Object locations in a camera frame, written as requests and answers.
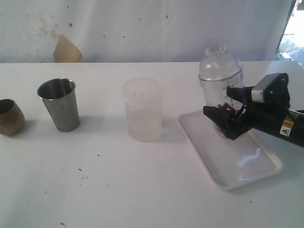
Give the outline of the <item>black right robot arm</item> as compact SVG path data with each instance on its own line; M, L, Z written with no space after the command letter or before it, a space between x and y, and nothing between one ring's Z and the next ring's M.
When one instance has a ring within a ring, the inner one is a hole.
M214 106L204 106L203 113L228 139L235 140L251 129L257 129L300 147L304 146L304 114L290 110L288 88L273 90L274 100L258 103L252 100L253 87L227 88L227 95L242 103L239 111Z

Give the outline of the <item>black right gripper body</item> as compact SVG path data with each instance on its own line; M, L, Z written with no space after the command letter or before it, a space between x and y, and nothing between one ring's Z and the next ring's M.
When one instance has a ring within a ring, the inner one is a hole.
M261 107L259 103L253 103L249 106L242 105L238 113L234 115L231 124L224 136L227 139L236 140L251 129L261 130L261 124L256 116L256 112Z

